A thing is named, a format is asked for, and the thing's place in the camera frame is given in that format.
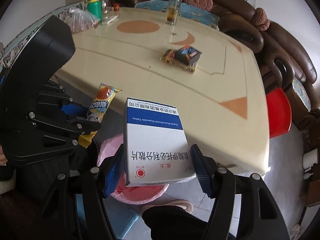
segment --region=patterned fabric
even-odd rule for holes
[[[150,0],[146,2],[140,2],[135,5],[135,8],[147,9],[158,12],[166,12],[168,7],[168,1],[162,0]],[[204,25],[207,25],[215,30],[218,30],[218,21],[219,17],[201,10],[197,7],[188,5],[186,3],[181,4],[180,16],[200,22]]]
[[[87,3],[80,2],[68,6],[60,7],[51,13],[43,16],[41,19],[37,20],[35,23],[31,24],[29,27],[25,28],[20,32],[10,43],[4,48],[3,57],[0,58],[0,73],[3,68],[10,68],[15,59],[18,57],[22,51],[24,45],[32,37],[32,35],[40,28],[40,26],[52,15],[55,15],[62,21],[66,21],[72,17],[72,13],[69,12],[71,7],[76,7],[81,10],[87,10]]]
[[[304,104],[306,109],[308,109],[308,112],[310,112],[311,110],[310,99],[302,83],[296,77],[293,78],[292,88],[293,88],[293,91],[296,93],[296,95],[300,98],[301,102]]]
[[[209,12],[213,7],[213,0],[183,0],[186,4]]]

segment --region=person's leg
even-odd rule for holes
[[[143,209],[142,219],[145,224],[151,229],[151,238],[153,240],[200,240],[205,231],[207,222],[204,222],[193,215],[186,212],[190,210],[188,205],[184,208],[182,201],[179,206],[160,205]],[[236,238],[229,234],[228,240]]]

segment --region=blue stripe on box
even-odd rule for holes
[[[127,107],[127,123],[183,130],[178,115],[134,107]]]

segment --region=glass bottle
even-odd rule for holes
[[[181,3],[182,0],[169,0],[167,7],[167,20],[165,22],[166,24],[176,25]]]

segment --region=slipper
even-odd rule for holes
[[[193,211],[193,205],[188,200],[174,200],[166,204],[162,205],[144,205],[140,209],[140,215],[142,215],[143,212],[145,212],[147,209],[152,207],[159,207],[159,206],[176,206],[183,208],[187,213],[191,214]]]

